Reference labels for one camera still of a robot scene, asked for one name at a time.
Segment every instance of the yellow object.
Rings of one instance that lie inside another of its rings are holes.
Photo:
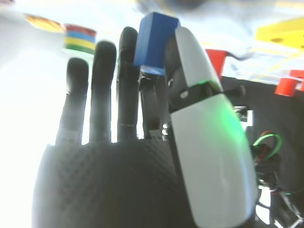
[[[77,38],[65,38],[65,44],[66,45],[77,45],[81,46],[84,48],[89,48],[89,49],[95,49],[95,44],[83,39],[77,39]]]
[[[25,20],[38,29],[46,30],[49,32],[64,32],[64,28],[60,23],[48,20],[46,18],[26,15]]]
[[[262,26],[256,39],[304,51],[304,18]]]

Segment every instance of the hole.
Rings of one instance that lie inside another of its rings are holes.
[[[281,42],[283,42],[283,40],[284,39],[282,39],[282,38],[273,38],[273,39],[271,39],[271,41],[275,42],[275,43],[281,43]]]

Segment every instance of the green stripe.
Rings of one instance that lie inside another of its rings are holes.
[[[82,46],[78,46],[78,45],[65,45],[65,49],[79,51],[79,52],[84,52],[84,53],[88,53],[88,54],[94,55],[94,50],[93,49],[82,47]]]

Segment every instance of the red stripe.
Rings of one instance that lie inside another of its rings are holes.
[[[83,34],[87,34],[89,36],[95,37],[96,36],[96,31],[89,29],[89,28],[84,28],[78,25],[65,25],[67,31],[75,31],[75,32],[80,32]]]

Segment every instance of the red object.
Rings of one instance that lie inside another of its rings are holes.
[[[218,78],[221,80],[223,66],[224,66],[225,58],[226,58],[226,51],[206,49],[206,52],[215,69],[215,72],[218,75]]]
[[[281,78],[276,87],[275,94],[283,96],[294,96],[295,87],[299,83],[298,80],[292,78]]]
[[[291,70],[289,75],[291,77],[299,77],[303,79],[300,90],[304,92],[304,70]]]
[[[86,34],[86,35],[89,35],[92,37],[96,36],[96,31],[89,29],[89,28],[84,28],[84,27],[77,26],[77,25],[65,25],[65,27],[66,27],[67,31],[80,32],[80,33],[83,33],[83,34]]]

